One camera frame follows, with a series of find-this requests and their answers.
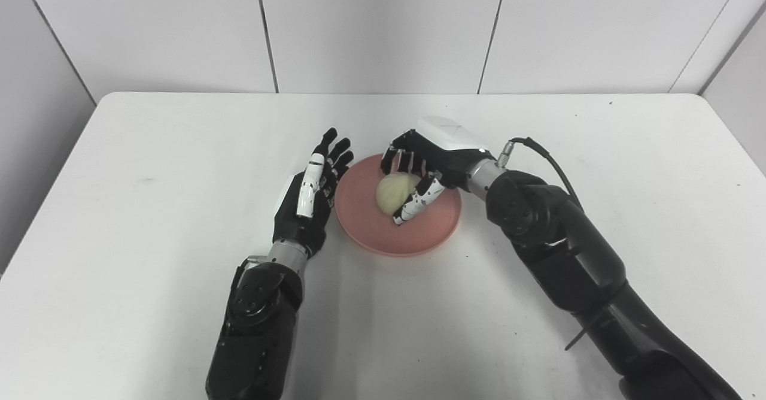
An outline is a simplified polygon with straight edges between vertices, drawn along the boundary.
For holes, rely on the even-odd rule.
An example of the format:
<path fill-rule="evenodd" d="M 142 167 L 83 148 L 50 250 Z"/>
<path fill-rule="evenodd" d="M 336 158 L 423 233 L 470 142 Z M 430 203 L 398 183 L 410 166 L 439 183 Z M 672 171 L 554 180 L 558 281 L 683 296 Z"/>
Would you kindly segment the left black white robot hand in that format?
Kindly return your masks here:
<path fill-rule="evenodd" d="M 337 141 L 336 128 L 323 133 L 303 171 L 296 174 L 274 217 L 273 241 L 293 243 L 314 256 L 326 240 L 336 191 L 354 158 L 349 138 Z"/>

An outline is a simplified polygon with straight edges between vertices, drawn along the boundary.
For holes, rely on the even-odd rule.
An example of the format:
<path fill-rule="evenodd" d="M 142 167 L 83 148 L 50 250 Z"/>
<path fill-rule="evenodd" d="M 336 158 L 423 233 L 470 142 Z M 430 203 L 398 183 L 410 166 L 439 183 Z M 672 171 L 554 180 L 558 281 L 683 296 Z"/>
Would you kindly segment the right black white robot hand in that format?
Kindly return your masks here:
<path fill-rule="evenodd" d="M 416 127 L 395 138 L 381 157 L 384 174 L 407 172 L 420 178 L 391 215 L 395 225 L 404 225 L 421 214 L 444 190 L 467 190 L 473 170 L 482 162 L 495 162 L 495 157 L 463 125 L 438 116 L 420 118 Z"/>

